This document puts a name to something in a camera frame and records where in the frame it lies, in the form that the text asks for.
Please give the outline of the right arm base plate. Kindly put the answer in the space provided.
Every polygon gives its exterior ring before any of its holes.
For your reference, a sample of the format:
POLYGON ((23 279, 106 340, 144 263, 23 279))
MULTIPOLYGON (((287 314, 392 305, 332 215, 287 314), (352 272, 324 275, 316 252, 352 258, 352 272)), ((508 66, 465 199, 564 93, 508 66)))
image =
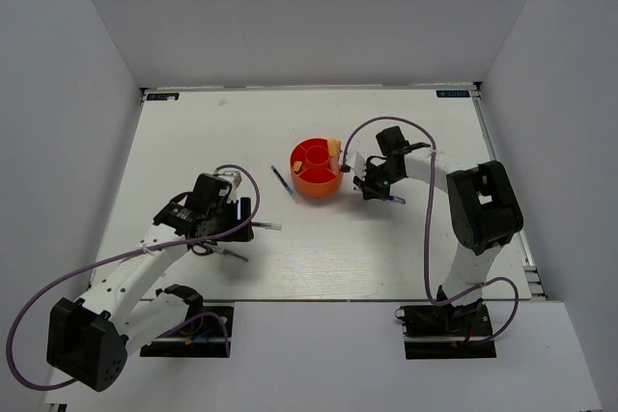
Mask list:
POLYGON ((455 316, 447 306, 408 305, 394 312, 401 323, 407 360, 468 360, 497 357, 487 306, 455 316))

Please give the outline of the black handled scissors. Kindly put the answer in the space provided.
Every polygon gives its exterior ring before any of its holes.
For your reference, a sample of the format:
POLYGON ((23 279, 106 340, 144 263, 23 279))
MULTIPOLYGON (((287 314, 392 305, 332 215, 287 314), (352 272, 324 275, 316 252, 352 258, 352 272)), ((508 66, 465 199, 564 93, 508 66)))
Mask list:
POLYGON ((241 256, 238 253, 235 253, 233 251, 224 249, 218 246, 216 243, 207 243, 207 242, 196 243, 193 245, 189 245, 188 251, 193 253, 195 256, 199 256, 199 257, 205 257, 205 256, 209 256, 212 254, 219 254, 224 257, 233 258, 233 259, 240 260, 243 262, 249 262, 248 258, 241 256))

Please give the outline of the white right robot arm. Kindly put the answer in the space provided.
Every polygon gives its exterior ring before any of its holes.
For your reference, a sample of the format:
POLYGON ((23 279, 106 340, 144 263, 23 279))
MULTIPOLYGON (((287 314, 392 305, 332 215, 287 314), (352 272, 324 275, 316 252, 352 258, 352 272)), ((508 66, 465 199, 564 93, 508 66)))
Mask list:
POLYGON ((353 184, 365 201, 387 201, 391 187, 413 179, 428 184, 423 229, 423 282, 430 304, 437 307, 435 319, 445 332, 461 332, 471 315, 483 304, 483 288, 497 282, 511 285, 504 277, 488 277, 506 245, 523 227, 523 215, 502 163, 492 160, 473 164, 439 153, 435 139, 412 144, 397 126, 376 136, 379 163, 344 146, 341 169, 353 172, 353 184), (435 193, 448 197, 449 217, 458 244, 447 277, 437 289, 431 286, 431 227, 435 193))

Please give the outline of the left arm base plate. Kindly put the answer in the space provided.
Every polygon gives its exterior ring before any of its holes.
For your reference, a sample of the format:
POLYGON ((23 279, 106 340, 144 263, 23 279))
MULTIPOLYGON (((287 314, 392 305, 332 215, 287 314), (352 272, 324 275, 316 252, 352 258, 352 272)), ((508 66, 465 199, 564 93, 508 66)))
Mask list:
POLYGON ((184 328, 159 338, 139 350, 142 358, 224 359, 232 348, 235 307, 206 305, 205 312, 216 314, 225 323, 222 329, 213 316, 202 316, 184 328))

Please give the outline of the dark blue gel pen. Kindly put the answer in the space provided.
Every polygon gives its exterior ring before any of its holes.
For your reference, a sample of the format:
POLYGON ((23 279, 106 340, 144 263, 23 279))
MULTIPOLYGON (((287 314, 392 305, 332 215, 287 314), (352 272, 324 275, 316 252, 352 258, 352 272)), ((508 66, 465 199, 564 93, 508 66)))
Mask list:
POLYGON ((283 176, 280 174, 280 172, 277 170, 277 168, 274 165, 270 166, 270 170, 274 173, 274 175, 276 176, 276 178, 278 179, 278 181, 281 183, 281 185, 283 186, 283 188, 286 190, 287 194, 291 197, 291 199, 296 203, 299 204, 299 198, 296 195, 296 193, 294 192, 294 190, 292 189, 292 187, 285 181, 285 179, 283 178, 283 176))

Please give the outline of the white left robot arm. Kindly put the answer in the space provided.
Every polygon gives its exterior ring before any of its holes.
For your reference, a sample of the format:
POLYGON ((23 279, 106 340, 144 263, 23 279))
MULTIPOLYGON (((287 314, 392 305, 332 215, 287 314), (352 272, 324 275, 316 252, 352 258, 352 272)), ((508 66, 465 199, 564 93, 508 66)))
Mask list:
POLYGON ((257 199, 238 197, 249 174, 238 165, 198 176, 193 189, 154 216, 134 258, 122 258, 76 300, 57 302, 49 318, 49 365, 96 392, 109 388, 127 359, 161 336, 200 332, 207 313, 196 289, 173 284, 153 301, 142 298, 170 266, 196 245, 248 242, 257 199))

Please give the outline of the blue clear ballpoint pen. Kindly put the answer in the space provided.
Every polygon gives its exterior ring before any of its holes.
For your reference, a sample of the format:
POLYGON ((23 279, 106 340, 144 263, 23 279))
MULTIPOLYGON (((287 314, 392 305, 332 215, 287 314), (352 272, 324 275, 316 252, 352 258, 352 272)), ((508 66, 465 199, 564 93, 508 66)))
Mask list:
MULTIPOLYGON (((358 186, 354 186, 353 187, 353 191, 357 191, 362 193, 362 189, 358 186)), ((407 203, 406 199, 401 198, 401 197, 397 197, 397 196, 389 196, 387 197, 387 199, 385 201, 391 202, 391 203, 395 203, 395 204, 399 204, 399 205, 405 205, 407 203)))

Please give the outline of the orange pink highlighter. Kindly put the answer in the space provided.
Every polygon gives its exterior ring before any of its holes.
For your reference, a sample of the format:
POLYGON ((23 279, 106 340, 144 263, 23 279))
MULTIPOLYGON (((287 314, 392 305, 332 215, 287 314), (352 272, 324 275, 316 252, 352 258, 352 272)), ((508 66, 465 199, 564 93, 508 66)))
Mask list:
POLYGON ((341 153, 341 141, 338 139, 329 138, 327 140, 327 150, 329 158, 338 161, 341 153))

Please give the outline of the green ink pen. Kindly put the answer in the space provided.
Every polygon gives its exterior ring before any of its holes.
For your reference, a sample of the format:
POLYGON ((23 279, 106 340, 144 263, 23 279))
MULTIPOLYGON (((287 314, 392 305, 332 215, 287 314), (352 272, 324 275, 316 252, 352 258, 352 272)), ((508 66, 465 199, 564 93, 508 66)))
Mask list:
POLYGON ((281 231, 282 230, 282 225, 281 224, 276 224, 276 223, 251 222, 251 226, 254 227, 254 228, 261 228, 261 229, 272 230, 272 231, 281 231))

